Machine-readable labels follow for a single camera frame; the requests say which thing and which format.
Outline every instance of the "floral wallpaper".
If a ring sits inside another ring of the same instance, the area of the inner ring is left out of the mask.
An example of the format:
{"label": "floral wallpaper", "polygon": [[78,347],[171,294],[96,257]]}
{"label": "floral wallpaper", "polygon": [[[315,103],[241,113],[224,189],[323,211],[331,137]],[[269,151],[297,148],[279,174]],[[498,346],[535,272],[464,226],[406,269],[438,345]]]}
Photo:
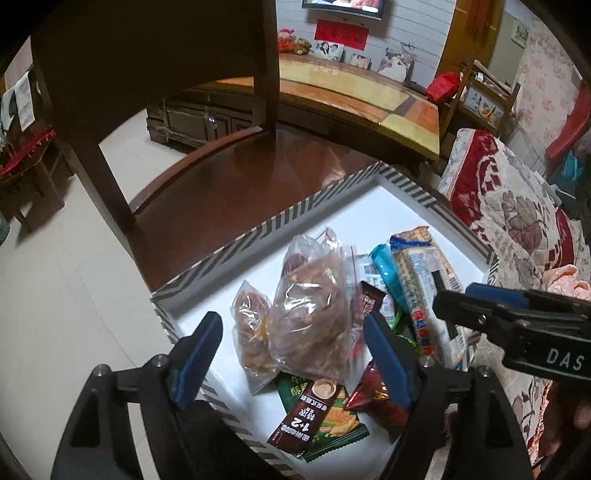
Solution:
{"label": "floral wallpaper", "polygon": [[571,80],[573,68],[555,36],[534,17],[515,78],[521,90],[513,113],[519,126],[544,150],[560,134],[579,94]]}

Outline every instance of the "red bag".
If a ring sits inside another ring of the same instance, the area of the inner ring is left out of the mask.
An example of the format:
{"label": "red bag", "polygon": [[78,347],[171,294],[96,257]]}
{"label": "red bag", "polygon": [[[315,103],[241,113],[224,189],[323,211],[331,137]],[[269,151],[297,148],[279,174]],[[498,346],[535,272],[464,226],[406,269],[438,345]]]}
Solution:
{"label": "red bag", "polygon": [[441,105],[451,99],[460,87],[460,77],[453,72],[442,73],[427,87],[427,96]]}

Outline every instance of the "floral blanket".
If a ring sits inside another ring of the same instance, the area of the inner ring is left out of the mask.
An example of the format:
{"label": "floral blanket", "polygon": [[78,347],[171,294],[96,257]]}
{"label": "floral blanket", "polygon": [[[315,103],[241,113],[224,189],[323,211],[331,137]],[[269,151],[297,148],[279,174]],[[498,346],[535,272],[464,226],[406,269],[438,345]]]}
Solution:
{"label": "floral blanket", "polygon": [[[574,264],[589,281],[589,247],[579,221],[557,209],[532,171],[489,132],[461,129],[438,186],[453,212],[499,257],[496,285],[543,290],[542,273]],[[547,382],[501,365],[503,352],[483,336],[475,364],[492,367],[537,457]]]}

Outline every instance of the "blue snack wrapper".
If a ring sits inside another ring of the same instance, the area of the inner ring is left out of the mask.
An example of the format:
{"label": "blue snack wrapper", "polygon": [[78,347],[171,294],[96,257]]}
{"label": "blue snack wrapper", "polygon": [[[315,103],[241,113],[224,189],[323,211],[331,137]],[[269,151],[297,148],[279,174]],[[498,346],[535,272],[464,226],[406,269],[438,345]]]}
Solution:
{"label": "blue snack wrapper", "polygon": [[396,265],[394,265],[394,260],[390,253],[390,247],[385,244],[380,244],[371,251],[369,256],[386,284],[389,294],[400,308],[408,313],[408,304],[404,298],[404,292],[402,290],[402,285],[400,284],[400,279],[398,278]]}

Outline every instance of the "red snack wrapper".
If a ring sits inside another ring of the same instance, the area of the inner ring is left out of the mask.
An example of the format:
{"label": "red snack wrapper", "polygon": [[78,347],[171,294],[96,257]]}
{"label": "red snack wrapper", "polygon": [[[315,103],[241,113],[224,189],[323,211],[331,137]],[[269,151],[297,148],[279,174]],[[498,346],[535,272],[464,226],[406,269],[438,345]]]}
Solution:
{"label": "red snack wrapper", "polygon": [[301,457],[310,447],[340,389],[333,381],[324,378],[310,382],[267,443]]}
{"label": "red snack wrapper", "polygon": [[354,392],[343,404],[345,410],[364,411],[389,432],[400,432],[406,426],[408,412],[388,402],[390,395],[375,362],[368,363]]}

